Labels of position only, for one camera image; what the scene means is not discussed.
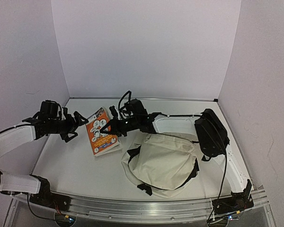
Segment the orange comic book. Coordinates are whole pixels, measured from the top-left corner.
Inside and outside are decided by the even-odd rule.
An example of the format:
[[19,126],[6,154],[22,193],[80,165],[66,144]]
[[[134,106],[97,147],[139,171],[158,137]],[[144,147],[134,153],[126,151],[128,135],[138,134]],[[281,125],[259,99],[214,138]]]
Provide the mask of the orange comic book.
[[121,151],[123,148],[116,135],[107,134],[110,128],[101,131],[109,120],[110,117],[103,107],[88,118],[88,123],[86,124],[87,134],[93,155],[96,157]]

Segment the beige canvas backpack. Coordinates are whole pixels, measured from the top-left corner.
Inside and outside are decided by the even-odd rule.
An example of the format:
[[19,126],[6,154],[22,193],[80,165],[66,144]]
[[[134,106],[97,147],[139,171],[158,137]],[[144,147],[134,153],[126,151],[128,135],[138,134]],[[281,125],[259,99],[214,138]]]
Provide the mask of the beige canvas backpack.
[[186,133],[138,133],[121,164],[128,180],[149,196],[172,198],[197,177],[199,139]]

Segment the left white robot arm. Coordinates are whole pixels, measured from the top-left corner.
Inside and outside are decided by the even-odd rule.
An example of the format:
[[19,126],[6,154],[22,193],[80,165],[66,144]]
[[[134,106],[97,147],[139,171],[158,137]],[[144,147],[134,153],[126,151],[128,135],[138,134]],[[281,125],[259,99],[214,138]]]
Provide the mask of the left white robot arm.
[[77,137],[88,120],[80,113],[38,111],[19,124],[0,131],[0,193],[34,194],[45,206],[54,202],[49,181],[30,173],[44,138],[57,135],[64,142]]

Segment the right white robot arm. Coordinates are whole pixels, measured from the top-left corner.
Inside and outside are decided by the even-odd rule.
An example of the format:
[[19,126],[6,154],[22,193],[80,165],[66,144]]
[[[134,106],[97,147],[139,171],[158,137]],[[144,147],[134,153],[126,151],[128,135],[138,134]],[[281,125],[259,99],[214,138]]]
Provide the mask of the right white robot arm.
[[172,197],[197,176],[199,161],[214,159],[224,166],[224,180],[232,196],[248,196],[251,181],[230,155],[228,133],[217,115],[205,109],[199,115],[148,113],[139,103],[110,107],[113,118],[97,127],[101,134],[126,136],[140,130],[122,159],[127,178],[148,195]]

